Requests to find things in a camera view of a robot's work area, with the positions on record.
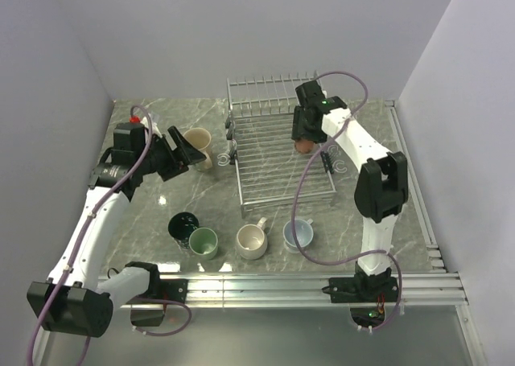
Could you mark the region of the cream tall mug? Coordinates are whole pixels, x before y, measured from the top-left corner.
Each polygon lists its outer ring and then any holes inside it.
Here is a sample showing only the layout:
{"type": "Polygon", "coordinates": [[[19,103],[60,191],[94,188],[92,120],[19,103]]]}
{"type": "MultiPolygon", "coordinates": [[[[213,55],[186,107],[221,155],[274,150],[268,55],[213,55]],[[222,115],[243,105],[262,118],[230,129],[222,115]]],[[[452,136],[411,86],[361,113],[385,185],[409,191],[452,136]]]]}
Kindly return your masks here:
{"type": "Polygon", "coordinates": [[[202,152],[206,159],[195,165],[198,171],[208,171],[213,168],[212,162],[212,135],[204,128],[192,128],[183,134],[184,138],[198,151],[202,152]]]}

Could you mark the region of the pink mug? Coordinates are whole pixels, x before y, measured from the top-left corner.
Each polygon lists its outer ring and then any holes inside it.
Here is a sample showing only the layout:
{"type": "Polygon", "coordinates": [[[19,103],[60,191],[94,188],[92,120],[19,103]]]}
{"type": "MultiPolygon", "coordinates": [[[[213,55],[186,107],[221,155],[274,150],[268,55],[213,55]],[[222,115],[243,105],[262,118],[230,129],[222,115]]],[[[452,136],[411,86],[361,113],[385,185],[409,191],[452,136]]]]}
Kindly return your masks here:
{"type": "Polygon", "coordinates": [[[315,143],[307,139],[295,141],[295,150],[300,154],[309,154],[315,149],[315,143]]]}

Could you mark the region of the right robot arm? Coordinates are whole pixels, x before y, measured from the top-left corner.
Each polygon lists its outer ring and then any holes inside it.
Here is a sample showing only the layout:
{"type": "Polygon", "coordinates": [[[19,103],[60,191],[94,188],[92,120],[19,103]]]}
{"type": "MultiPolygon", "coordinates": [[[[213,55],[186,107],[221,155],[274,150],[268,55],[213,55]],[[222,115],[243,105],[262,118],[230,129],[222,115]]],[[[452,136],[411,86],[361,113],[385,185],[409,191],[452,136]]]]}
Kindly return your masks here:
{"type": "Polygon", "coordinates": [[[361,253],[350,278],[333,278],[323,292],[334,303],[395,302],[398,280],[388,257],[394,226],[409,198],[407,158],[376,141],[339,97],[326,97],[315,80],[295,89],[291,137],[337,145],[358,170],[354,191],[363,217],[361,253]]]}

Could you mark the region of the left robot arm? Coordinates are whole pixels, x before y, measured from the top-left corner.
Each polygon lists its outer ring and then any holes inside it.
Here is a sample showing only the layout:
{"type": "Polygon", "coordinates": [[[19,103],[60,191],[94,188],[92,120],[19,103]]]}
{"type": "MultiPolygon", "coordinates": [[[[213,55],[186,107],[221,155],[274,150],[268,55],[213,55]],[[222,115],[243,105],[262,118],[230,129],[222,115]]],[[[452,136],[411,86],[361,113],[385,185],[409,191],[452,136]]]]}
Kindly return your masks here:
{"type": "Polygon", "coordinates": [[[145,175],[162,181],[203,162],[197,150],[174,127],[174,145],[161,133],[149,134],[142,123],[125,122],[113,131],[113,145],[93,170],[84,210],[60,261],[45,282],[32,282],[27,300],[46,331],[98,338],[115,310],[139,298],[152,303],[162,296],[158,266],[132,261],[106,283],[98,281],[101,263],[121,218],[145,175]]]}

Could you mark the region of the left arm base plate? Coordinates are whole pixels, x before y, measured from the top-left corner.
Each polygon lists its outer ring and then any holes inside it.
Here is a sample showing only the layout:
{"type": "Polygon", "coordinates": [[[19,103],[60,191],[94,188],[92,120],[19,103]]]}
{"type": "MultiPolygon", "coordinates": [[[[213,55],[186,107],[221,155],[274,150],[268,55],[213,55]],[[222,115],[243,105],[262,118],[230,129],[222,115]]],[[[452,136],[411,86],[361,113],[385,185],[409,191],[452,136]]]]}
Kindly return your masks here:
{"type": "Polygon", "coordinates": [[[166,337],[184,331],[192,320],[192,309],[186,305],[188,283],[185,278],[161,280],[157,290],[131,297],[126,305],[130,306],[132,330],[152,337],[166,337]],[[159,327],[164,322],[169,306],[182,308],[186,313],[185,322],[172,331],[150,331],[150,328],[159,327]]]}

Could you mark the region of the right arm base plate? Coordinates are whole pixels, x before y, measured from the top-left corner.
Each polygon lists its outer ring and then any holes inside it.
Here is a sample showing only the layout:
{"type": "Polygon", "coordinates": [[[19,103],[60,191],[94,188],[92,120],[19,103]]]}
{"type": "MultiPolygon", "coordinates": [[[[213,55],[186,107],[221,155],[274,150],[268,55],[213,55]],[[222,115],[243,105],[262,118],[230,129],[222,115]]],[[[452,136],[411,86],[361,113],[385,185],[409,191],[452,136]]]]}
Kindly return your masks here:
{"type": "Polygon", "coordinates": [[[358,330],[377,331],[401,310],[402,288],[390,276],[329,278],[322,291],[332,304],[352,305],[351,318],[358,330]]]}

